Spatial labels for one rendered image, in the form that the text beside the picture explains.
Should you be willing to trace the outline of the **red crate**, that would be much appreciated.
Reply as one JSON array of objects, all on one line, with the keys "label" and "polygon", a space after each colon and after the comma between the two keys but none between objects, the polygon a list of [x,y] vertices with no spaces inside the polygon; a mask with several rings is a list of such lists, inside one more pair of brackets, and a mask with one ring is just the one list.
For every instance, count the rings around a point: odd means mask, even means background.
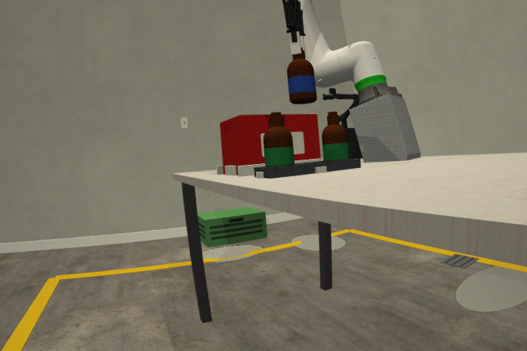
[{"label": "red crate", "polygon": [[[313,124],[305,114],[281,114],[284,127],[292,134],[295,160],[320,158],[320,143]],[[265,163],[264,134],[271,114],[239,115],[220,123],[224,166]]]}]

